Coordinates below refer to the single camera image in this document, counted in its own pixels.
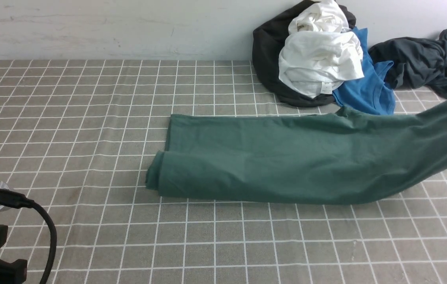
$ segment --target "cable connector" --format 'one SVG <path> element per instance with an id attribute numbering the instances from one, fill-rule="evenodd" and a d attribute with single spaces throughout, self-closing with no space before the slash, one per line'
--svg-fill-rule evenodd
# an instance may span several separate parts
<path id="1" fill-rule="evenodd" d="M 32 208 L 34 200 L 27 198 L 24 194 L 10 191 L 8 189 L 0 189 L 0 205 L 11 208 Z"/>

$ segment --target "white shirt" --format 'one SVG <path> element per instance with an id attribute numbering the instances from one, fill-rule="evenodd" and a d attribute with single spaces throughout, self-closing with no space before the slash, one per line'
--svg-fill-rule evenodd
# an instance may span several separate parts
<path id="1" fill-rule="evenodd" d="M 308 97 L 332 93 L 363 78 L 361 43 L 334 0 L 313 4 L 294 18 L 279 56 L 279 79 Z"/>

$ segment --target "white grid line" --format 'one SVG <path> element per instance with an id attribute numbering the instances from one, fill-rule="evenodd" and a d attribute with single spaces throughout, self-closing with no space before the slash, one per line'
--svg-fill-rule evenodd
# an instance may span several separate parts
<path id="1" fill-rule="evenodd" d="M 101 137 L 101 135 L 102 135 L 102 129 L 101 129 L 101 131 L 99 132 L 99 137 Z M 95 155 L 95 153 L 97 152 L 97 144 L 95 145 L 95 147 L 94 147 L 94 155 Z M 94 156 L 92 156 L 92 158 L 90 159 L 90 163 L 88 164 L 88 169 L 90 169 L 90 166 L 92 165 L 92 161 L 94 160 Z M 88 178 L 88 173 L 89 173 L 90 171 L 88 170 L 86 173 L 85 173 L 85 178 L 83 179 L 83 184 L 85 185 L 86 184 L 86 179 Z M 79 201 L 80 201 L 80 199 L 81 199 L 81 196 L 82 196 L 82 193 L 83 193 L 83 190 L 80 190 L 80 192 L 79 192 L 79 195 L 78 195 L 78 200 L 77 200 L 77 205 L 78 205 L 78 203 L 79 203 Z M 76 213 L 77 213 L 77 205 L 76 205 L 76 208 L 74 208 L 74 212 L 73 212 L 73 215 L 72 215 L 72 218 L 71 218 L 71 224 L 72 223 L 74 223 L 74 219 L 76 218 Z M 60 269 L 60 265 L 62 264 L 62 261 L 64 260 L 64 252 L 65 252 L 65 249 L 66 249 L 66 247 L 67 247 L 67 242 L 69 241 L 69 236 L 70 236 L 70 233 L 71 233 L 71 229 L 72 229 L 73 227 L 72 226 L 70 226 L 69 227 L 69 231 L 67 232 L 67 238 L 66 238 L 66 240 L 65 240 L 65 242 L 64 242 L 64 247 L 62 248 L 62 252 L 61 252 L 61 254 L 60 254 L 60 260 L 59 260 L 59 263 L 58 263 L 58 265 L 57 265 L 57 271 L 55 271 L 55 274 L 54 274 L 54 277 L 53 277 L 53 281 L 52 281 L 52 284 L 54 284 L 55 283 L 55 281 L 56 281 L 56 279 L 57 279 L 57 273 L 58 273 L 58 269 Z"/>

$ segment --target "clothing tag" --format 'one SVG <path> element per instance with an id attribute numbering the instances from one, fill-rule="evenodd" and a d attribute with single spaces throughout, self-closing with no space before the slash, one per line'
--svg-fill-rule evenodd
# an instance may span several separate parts
<path id="1" fill-rule="evenodd" d="M 325 93 L 327 95 L 331 95 L 332 94 L 332 84 L 327 83 L 327 82 L 322 82 L 320 93 Z"/>

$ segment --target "pile of clothes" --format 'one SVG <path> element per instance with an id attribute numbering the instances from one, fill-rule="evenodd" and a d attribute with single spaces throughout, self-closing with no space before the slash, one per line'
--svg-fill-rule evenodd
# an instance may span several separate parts
<path id="1" fill-rule="evenodd" d="M 368 50 L 368 31 L 334 0 L 305 0 L 254 31 L 257 77 L 282 102 L 336 113 L 171 115 L 164 151 L 146 173 L 160 196 L 360 204 L 447 169 L 447 100 L 392 114 L 393 89 L 425 84 L 447 97 L 447 31 Z"/>
<path id="2" fill-rule="evenodd" d="M 304 0 L 254 30 L 258 79 L 281 102 L 336 102 L 393 114 L 393 89 L 429 86 L 447 98 L 447 30 L 439 40 L 396 38 L 368 50 L 367 29 L 334 0 Z"/>

